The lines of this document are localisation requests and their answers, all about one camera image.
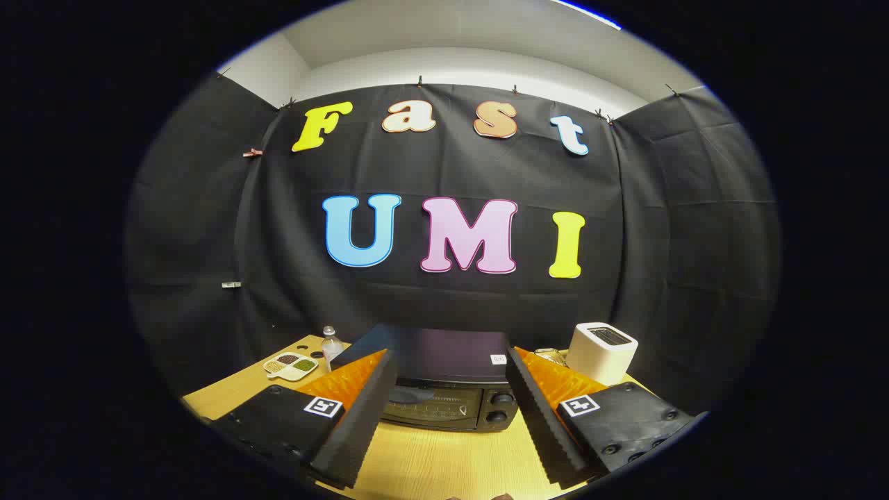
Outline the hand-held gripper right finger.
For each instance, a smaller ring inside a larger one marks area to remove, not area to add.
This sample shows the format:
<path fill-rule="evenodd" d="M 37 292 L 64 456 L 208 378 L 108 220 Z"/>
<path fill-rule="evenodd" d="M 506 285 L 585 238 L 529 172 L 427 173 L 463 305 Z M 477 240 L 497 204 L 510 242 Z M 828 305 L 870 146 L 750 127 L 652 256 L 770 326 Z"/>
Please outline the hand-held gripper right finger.
<path fill-rule="evenodd" d="M 601 485 L 669 449 L 695 418 L 634 382 L 604 387 L 520 348 L 507 350 L 513 389 L 547 478 Z"/>

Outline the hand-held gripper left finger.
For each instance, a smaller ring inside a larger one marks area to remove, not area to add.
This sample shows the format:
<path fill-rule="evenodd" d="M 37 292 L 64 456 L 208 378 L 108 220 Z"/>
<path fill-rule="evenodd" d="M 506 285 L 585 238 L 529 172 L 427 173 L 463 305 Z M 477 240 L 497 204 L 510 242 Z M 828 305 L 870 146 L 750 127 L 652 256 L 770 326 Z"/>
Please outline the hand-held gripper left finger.
<path fill-rule="evenodd" d="M 397 377 L 381 349 L 293 390 L 272 384 L 210 429 L 292 480 L 352 488 Z"/>

